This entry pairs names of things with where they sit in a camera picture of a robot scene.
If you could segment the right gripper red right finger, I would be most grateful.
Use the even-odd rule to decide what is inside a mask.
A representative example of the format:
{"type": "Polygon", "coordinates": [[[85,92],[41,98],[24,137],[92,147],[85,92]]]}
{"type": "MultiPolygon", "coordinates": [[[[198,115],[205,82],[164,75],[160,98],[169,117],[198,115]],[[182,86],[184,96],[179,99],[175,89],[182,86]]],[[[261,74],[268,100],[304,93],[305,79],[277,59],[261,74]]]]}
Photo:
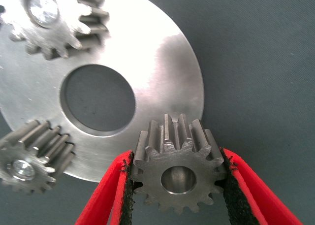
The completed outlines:
{"type": "Polygon", "coordinates": [[[220,151],[227,171],[220,185],[232,225],[302,224],[239,155],[220,151]]]}

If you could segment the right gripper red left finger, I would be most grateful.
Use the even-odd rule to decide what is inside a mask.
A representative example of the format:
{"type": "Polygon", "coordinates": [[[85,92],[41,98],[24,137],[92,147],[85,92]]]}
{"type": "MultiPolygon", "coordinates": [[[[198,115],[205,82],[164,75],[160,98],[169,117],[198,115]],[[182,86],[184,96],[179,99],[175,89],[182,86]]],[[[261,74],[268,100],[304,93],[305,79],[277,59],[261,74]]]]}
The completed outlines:
{"type": "Polygon", "coordinates": [[[117,156],[81,212],[77,225],[130,225],[133,181],[130,179],[133,151],[117,156]]]}

